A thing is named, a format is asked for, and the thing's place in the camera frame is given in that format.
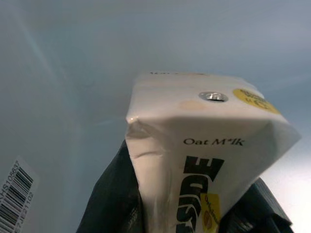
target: brand logo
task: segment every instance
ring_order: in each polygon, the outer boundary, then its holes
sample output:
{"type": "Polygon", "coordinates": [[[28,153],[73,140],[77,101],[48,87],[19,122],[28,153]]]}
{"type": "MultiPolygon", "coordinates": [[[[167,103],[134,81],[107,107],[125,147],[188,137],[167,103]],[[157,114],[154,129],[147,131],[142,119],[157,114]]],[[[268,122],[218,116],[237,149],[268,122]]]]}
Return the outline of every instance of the brand logo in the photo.
{"type": "Polygon", "coordinates": [[[195,232],[196,220],[201,212],[201,193],[207,193],[208,177],[214,181],[224,160],[199,159],[197,157],[187,156],[184,174],[186,176],[182,183],[179,193],[179,203],[177,210],[177,220],[180,222],[176,226],[176,233],[195,232]],[[191,222],[191,226],[186,226],[186,222],[191,222]]]}

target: barcode label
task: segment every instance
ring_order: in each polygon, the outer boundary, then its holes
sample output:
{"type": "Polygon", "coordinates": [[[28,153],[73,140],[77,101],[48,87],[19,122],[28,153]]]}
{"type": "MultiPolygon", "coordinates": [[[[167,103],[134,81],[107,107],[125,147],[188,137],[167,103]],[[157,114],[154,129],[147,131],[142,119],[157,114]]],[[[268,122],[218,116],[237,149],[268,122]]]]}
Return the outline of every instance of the barcode label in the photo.
{"type": "Polygon", "coordinates": [[[0,189],[0,233],[21,233],[37,185],[37,175],[17,158],[0,189]]]}

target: gray background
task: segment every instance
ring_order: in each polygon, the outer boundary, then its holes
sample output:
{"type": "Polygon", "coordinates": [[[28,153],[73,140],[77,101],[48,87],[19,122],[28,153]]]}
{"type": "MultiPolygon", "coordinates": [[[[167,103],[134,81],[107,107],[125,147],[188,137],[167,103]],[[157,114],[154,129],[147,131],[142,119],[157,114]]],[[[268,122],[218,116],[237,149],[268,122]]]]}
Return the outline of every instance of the gray background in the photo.
{"type": "Polygon", "coordinates": [[[258,87],[302,135],[262,177],[309,232],[310,12],[309,0],[0,1],[0,182],[17,155],[41,177],[24,232],[75,231],[149,70],[258,87]]]}

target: barcode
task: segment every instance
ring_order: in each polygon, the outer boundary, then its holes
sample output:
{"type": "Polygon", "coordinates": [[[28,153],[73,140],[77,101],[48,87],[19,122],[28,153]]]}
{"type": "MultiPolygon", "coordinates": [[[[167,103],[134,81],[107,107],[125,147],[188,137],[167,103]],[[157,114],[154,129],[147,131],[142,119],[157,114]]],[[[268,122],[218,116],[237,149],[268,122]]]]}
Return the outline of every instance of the barcode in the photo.
{"type": "Polygon", "coordinates": [[[0,205],[0,233],[13,233],[17,221],[23,222],[26,214],[23,207],[30,194],[34,180],[20,166],[15,170],[15,176],[7,185],[6,194],[0,205]]]}

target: yellow sticker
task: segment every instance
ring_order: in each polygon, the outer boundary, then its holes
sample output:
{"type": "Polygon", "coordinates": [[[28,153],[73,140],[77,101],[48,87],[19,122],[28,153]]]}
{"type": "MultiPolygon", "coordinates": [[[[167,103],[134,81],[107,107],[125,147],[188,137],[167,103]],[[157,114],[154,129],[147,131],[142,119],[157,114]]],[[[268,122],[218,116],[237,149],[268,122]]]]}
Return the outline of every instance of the yellow sticker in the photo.
{"type": "Polygon", "coordinates": [[[202,224],[204,233],[217,233],[220,222],[220,205],[217,194],[201,193],[202,224]]]}
{"type": "Polygon", "coordinates": [[[264,98],[244,89],[235,89],[233,94],[240,100],[262,110],[280,114],[280,112],[264,98]]]}

